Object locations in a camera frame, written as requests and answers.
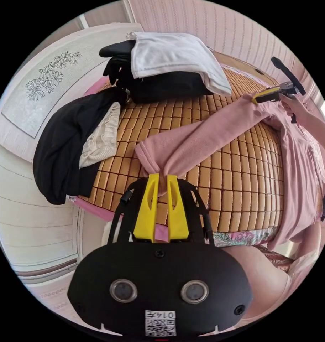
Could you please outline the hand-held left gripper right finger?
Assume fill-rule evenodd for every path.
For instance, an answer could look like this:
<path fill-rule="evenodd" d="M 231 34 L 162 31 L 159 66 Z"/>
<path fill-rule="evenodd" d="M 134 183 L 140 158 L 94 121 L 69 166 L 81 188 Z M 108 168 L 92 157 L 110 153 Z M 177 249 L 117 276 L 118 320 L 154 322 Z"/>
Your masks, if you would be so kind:
<path fill-rule="evenodd" d="M 169 242 L 186 240 L 189 236 L 187 218 L 178 178 L 175 175 L 167 176 L 167 197 Z"/>

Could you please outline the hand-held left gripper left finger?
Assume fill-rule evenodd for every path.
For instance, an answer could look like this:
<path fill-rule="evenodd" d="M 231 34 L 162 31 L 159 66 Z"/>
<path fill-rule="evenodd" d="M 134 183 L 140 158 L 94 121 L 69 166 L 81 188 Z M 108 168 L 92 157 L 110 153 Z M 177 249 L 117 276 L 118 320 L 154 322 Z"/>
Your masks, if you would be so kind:
<path fill-rule="evenodd" d="M 133 235 L 138 240 L 155 241 L 159 174 L 150 174 L 143 192 Z"/>

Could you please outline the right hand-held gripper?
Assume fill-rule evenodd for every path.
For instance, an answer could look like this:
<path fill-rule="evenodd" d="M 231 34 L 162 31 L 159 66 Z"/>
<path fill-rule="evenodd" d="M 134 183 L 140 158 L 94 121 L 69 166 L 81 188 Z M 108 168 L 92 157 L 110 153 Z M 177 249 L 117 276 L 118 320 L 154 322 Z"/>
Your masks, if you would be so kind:
<path fill-rule="evenodd" d="M 285 95 L 286 97 L 289 97 L 289 98 L 297 97 L 301 101 L 301 99 L 297 95 L 296 89 L 293 86 L 287 90 L 286 89 L 281 89 L 281 90 L 280 89 L 265 89 L 264 91 L 256 93 L 255 95 L 253 95 L 251 101 L 254 104 L 260 104 L 260 103 L 264 103 L 264 102 L 278 102 L 278 101 L 280 101 L 280 94 Z M 291 118 L 291 123 L 298 124 L 294 114 L 290 118 Z"/>

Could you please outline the person's right hand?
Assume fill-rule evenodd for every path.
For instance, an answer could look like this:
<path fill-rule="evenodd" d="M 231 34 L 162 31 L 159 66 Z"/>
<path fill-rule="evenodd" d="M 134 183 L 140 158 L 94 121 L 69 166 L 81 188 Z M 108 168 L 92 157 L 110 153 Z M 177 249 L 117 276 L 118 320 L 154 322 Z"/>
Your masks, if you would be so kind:
<path fill-rule="evenodd" d="M 281 105 L 285 109 L 288 116 L 292 117 L 294 114 L 298 124 L 306 123 L 307 119 L 310 117 L 310 113 L 297 97 L 289 98 L 280 94 L 279 98 Z"/>

